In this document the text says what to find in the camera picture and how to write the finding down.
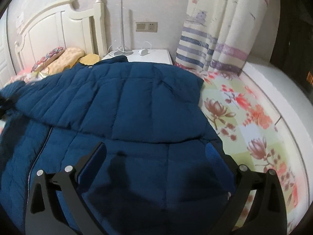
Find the white power adapter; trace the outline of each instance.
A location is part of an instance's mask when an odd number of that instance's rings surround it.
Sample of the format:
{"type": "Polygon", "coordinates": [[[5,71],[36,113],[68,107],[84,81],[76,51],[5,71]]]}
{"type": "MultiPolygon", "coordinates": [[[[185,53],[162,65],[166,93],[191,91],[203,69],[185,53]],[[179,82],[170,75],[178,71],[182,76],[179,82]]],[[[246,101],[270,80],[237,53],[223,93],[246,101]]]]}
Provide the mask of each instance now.
{"type": "Polygon", "coordinates": [[[147,50],[147,49],[141,49],[141,50],[139,50],[138,52],[139,52],[139,54],[140,54],[141,56],[145,56],[146,54],[148,54],[148,50],[147,50]]]}

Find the blue puffer jacket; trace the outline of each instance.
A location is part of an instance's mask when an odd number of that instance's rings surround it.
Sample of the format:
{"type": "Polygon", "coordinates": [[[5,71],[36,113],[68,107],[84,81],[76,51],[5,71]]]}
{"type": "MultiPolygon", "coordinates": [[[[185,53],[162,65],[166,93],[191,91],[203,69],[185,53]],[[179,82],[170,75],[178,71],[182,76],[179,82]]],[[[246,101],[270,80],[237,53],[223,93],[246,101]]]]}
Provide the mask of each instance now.
{"type": "Polygon", "coordinates": [[[203,234],[227,193],[205,157],[207,143],[222,150],[222,142],[198,108],[202,83],[178,67],[120,56],[4,88],[15,102],[0,137],[7,215],[24,232],[37,170],[74,165],[102,141],[107,158],[82,197],[110,235],[203,234]]]}

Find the striped curtain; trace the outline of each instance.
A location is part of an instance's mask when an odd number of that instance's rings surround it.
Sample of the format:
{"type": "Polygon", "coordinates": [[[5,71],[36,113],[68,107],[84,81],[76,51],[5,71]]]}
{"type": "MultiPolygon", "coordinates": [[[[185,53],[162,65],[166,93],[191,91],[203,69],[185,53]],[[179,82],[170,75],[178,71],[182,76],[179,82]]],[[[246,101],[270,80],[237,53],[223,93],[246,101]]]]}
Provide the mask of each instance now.
{"type": "Polygon", "coordinates": [[[176,65],[239,73],[269,0],[189,0],[176,65]]]}

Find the white cabinet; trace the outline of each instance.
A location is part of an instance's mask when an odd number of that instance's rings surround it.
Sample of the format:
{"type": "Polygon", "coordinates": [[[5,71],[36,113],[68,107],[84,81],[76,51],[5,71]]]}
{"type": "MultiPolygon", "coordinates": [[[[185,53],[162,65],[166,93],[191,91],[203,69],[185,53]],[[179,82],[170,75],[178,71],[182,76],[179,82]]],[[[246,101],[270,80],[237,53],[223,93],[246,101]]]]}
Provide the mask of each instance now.
{"type": "MultiPolygon", "coordinates": [[[[148,50],[148,54],[141,56],[139,54],[139,49],[134,49],[134,53],[127,56],[129,62],[158,62],[173,64],[171,60],[170,53],[166,49],[152,49],[148,50]]],[[[112,56],[106,55],[104,59],[110,59],[112,56]]]]}

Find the pillow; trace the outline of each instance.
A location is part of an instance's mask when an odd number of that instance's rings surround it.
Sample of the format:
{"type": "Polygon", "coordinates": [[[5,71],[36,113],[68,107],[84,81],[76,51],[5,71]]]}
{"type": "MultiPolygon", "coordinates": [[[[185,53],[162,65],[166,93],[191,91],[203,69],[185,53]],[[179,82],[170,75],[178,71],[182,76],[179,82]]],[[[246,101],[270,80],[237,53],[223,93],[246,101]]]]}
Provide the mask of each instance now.
{"type": "Polygon", "coordinates": [[[49,64],[51,64],[55,59],[57,59],[62,53],[65,51],[64,48],[58,47],[53,49],[50,53],[46,54],[42,57],[39,61],[37,61],[34,66],[32,67],[33,71],[42,71],[46,68],[49,64]]]}
{"type": "Polygon", "coordinates": [[[88,54],[84,56],[79,62],[84,65],[94,65],[96,62],[100,61],[100,57],[96,54],[88,54]]]}
{"type": "Polygon", "coordinates": [[[43,74],[53,75],[64,71],[64,69],[70,69],[84,55],[85,51],[80,48],[67,48],[57,60],[49,64],[41,72],[43,74]]]}

